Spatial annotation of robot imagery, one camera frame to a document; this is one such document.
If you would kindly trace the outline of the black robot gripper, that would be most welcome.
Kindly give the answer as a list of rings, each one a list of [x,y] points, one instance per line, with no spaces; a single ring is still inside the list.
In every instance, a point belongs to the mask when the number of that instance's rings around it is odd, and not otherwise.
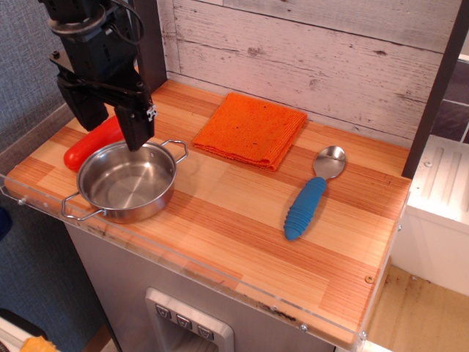
[[[64,47],[51,55],[59,69],[57,85],[76,119],[92,131],[108,118],[104,104],[116,106],[128,149],[137,151],[155,135],[158,113],[150,103],[147,85],[133,66],[138,41],[131,24],[50,22],[49,26]]]

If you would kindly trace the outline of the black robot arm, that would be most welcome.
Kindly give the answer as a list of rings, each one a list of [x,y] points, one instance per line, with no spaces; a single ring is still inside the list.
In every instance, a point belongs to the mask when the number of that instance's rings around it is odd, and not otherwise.
[[[63,51],[50,60],[57,85],[82,127],[93,131],[113,106],[128,149],[154,135],[156,108],[135,68],[144,23],[125,1],[44,1],[50,30]]]

